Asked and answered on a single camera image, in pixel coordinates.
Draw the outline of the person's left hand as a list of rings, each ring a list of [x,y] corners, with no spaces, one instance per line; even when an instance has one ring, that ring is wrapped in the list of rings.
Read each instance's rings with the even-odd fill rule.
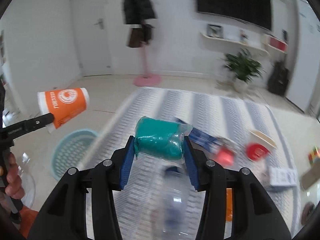
[[[6,197],[12,197],[13,199],[22,199],[25,195],[25,190],[22,187],[22,180],[18,175],[18,165],[16,158],[13,153],[8,155],[8,174],[7,181],[8,185],[5,188],[5,193],[1,192],[1,205],[6,209],[10,210],[9,203]]]

